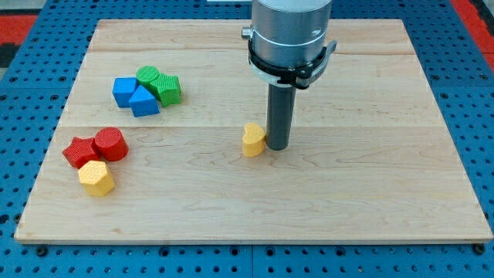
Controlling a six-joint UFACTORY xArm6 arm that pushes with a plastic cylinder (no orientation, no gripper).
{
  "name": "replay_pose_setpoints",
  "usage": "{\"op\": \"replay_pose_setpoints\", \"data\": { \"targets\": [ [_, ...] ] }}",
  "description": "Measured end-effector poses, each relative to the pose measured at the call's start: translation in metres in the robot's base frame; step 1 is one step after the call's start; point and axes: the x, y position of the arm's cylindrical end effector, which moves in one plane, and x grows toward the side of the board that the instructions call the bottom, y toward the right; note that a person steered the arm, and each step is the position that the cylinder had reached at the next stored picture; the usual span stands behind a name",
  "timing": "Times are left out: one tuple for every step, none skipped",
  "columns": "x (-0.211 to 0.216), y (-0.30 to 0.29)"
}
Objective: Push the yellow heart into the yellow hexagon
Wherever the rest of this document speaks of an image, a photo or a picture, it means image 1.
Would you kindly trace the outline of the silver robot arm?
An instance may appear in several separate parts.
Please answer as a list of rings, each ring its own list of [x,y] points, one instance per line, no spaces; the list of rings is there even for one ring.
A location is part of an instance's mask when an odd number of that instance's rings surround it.
[[[252,0],[242,28],[249,65],[270,85],[305,90],[325,71],[337,43],[325,43],[331,0]]]

